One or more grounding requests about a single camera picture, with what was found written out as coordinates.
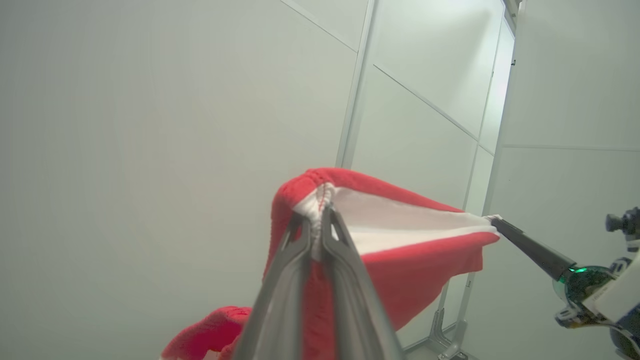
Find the white wall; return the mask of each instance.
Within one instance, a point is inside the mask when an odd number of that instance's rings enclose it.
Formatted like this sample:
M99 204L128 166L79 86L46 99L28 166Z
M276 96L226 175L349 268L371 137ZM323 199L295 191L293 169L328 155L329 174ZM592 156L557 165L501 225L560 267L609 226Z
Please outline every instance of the white wall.
M498 130L482 125L502 2L379 4L348 163L354 170L463 208L478 138ZM487 174L490 167L491 161L477 166ZM453 318L460 298L461 291L449 297ZM429 334L436 303L398 332L403 345Z
M486 213L584 264L625 254L607 213L640 203L633 0L526 2ZM613 359L607 329L568 330L550 279L508 241L484 252L463 348L482 360Z
M0 2L0 357L153 359L252 305L355 58L277 0Z

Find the floor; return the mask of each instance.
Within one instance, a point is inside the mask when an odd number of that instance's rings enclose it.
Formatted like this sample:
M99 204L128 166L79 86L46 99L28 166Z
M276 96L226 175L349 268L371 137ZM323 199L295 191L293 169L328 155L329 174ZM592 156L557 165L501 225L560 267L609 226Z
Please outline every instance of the floor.
M406 360L438 360L438 354L426 347L421 347L407 355Z

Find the red fabric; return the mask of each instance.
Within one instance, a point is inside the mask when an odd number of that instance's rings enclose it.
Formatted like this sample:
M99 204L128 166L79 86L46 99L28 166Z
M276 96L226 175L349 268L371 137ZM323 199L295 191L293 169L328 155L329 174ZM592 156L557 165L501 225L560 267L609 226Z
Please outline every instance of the red fabric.
M340 168L309 170L281 186L273 199L271 242L263 275L269 270L293 207L327 183L413 206L462 213L462 210L354 171ZM493 233L472 233L365 254L362 259L394 328L398 330L430 305L452 276L482 269L482 246L497 240L498 236ZM333 360L332 291L319 263L312 265L304 297L303 357L305 360ZM239 313L229 315L229 309L238 308L222 308L185 329L167 346L163 358L179 356L183 360L202 360L207 350L214 350L221 352L221 358L230 359L250 310L242 308Z
M180 332L162 351L162 359L202 360L209 350L219 352L219 360L230 360L233 347L250 307L221 307Z

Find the white fabric lining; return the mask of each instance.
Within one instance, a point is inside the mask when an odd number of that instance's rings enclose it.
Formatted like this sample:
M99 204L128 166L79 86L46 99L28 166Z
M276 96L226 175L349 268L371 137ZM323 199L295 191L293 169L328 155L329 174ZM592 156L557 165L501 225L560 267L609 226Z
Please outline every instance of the white fabric lining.
M494 233L487 218L405 204L377 195L318 186L293 210L312 222L312 257L320 260L321 214L327 204L340 211L360 255L472 233Z

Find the red cloth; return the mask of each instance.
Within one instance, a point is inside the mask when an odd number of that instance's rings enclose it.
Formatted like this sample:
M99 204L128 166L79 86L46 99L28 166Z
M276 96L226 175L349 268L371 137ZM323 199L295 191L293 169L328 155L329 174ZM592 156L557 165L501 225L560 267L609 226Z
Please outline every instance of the red cloth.
M311 219L314 237L318 236L314 229L319 229L321 213L329 203L342 214L396 330L430 305L452 276L482 269L482 247L499 239L495 228L481 217L358 172L320 168L286 182L275 195L264 275L293 212ZM319 259L317 251L312 255ZM303 357L333 360L332 291L317 261L305 286L304 301ZM208 332L218 337L216 348L222 350L220 345L225 344L225 351L232 350L240 326L239 322L234 324L232 330L218 326L216 332ZM194 333L205 332L200 327ZM179 343L185 348L184 344L196 342ZM205 344L213 349L211 340L197 343L198 352L179 357L201 360L197 356L204 356Z
M219 360L231 360L233 348L249 319L250 307L227 306L215 310L187 327L162 352L166 360L202 360L208 351L219 352Z

